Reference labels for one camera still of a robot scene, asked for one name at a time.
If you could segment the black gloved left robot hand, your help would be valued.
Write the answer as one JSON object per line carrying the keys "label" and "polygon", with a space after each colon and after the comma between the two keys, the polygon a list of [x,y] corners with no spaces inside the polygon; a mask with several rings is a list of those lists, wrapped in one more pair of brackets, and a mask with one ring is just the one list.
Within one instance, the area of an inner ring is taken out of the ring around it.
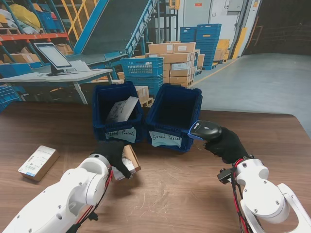
{"label": "black gloved left robot hand", "polygon": [[131,178],[131,172],[122,161],[122,153],[125,146],[124,141],[102,141],[98,143],[97,148],[91,153],[101,155],[106,158],[111,166],[120,171],[125,178]]}

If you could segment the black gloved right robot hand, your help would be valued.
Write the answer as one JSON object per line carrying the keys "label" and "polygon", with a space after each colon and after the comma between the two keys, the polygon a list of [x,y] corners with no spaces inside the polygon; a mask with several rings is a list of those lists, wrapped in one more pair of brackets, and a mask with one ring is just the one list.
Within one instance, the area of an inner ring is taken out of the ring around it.
{"label": "black gloved right robot hand", "polygon": [[206,142],[205,149],[222,159],[225,164],[233,164],[248,153],[239,137],[226,127],[221,127],[222,134],[219,138]]}

